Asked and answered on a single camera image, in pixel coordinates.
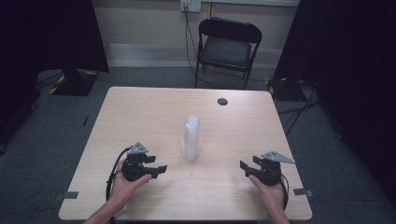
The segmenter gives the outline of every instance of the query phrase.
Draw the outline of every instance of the black folding chair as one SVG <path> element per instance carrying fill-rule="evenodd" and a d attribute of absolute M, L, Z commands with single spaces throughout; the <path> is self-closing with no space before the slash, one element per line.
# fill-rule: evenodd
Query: black folding chair
<path fill-rule="evenodd" d="M 207 36 L 205 46 L 203 35 Z M 199 64 L 243 72 L 244 90 L 250 70 L 262 42 L 262 32 L 248 22 L 209 18 L 199 25 L 198 58 L 195 69 L 194 88 L 198 85 Z"/>

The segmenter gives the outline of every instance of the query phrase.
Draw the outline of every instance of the white cup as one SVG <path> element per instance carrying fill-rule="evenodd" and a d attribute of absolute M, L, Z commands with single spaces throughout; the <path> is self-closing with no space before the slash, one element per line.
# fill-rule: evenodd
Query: white cup
<path fill-rule="evenodd" d="M 181 135 L 181 153 L 189 161 L 196 160 L 201 154 L 201 121 L 195 116 L 189 116 L 184 122 L 185 130 Z"/>

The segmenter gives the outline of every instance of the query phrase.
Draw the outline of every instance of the human hand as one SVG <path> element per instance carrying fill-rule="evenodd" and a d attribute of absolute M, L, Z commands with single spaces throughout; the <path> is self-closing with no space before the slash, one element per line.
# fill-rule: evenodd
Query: human hand
<path fill-rule="evenodd" d="M 119 210 L 128 203 L 137 188 L 148 183 L 151 179 L 151 175 L 143 175 L 136 181 L 130 182 L 126 180 L 121 171 L 123 163 L 124 161 L 120 161 L 117 165 L 117 172 L 113 179 L 113 187 L 111 188 L 110 197 L 108 198 L 108 202 L 115 204 Z"/>
<path fill-rule="evenodd" d="M 250 175 L 248 178 L 259 190 L 264 208 L 272 223 L 289 224 L 290 222 L 288 221 L 285 211 L 283 210 L 283 199 L 285 197 L 285 192 L 280 183 L 274 186 L 266 186 L 254 175 Z"/>

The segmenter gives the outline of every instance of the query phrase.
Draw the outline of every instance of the chair backrest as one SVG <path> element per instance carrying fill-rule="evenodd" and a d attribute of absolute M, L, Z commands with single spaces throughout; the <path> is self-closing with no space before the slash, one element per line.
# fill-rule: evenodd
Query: chair backrest
<path fill-rule="evenodd" d="M 262 41 L 262 32 L 255 25 L 221 18 L 209 18 L 201 21 L 199 25 L 200 38 L 202 38 L 202 34 L 248 43 L 260 44 Z"/>

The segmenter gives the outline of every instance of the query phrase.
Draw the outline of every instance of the wooden table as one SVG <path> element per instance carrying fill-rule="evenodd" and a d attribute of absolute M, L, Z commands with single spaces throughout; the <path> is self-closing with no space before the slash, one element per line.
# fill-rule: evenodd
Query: wooden table
<path fill-rule="evenodd" d="M 228 100 L 219 105 L 218 99 Z M 201 119 L 202 153 L 197 161 L 181 155 L 184 119 Z M 141 142 L 156 156 L 147 167 L 168 165 L 165 174 L 139 188 L 119 220 L 267 219 L 258 190 L 239 161 L 260 168 L 252 156 L 277 151 L 292 159 L 271 95 L 266 91 L 224 91 L 113 87 L 106 96 L 68 191 L 61 219 L 88 218 L 106 201 L 106 181 L 116 158 Z M 296 166 L 281 164 L 290 183 L 289 219 L 312 212 Z"/>

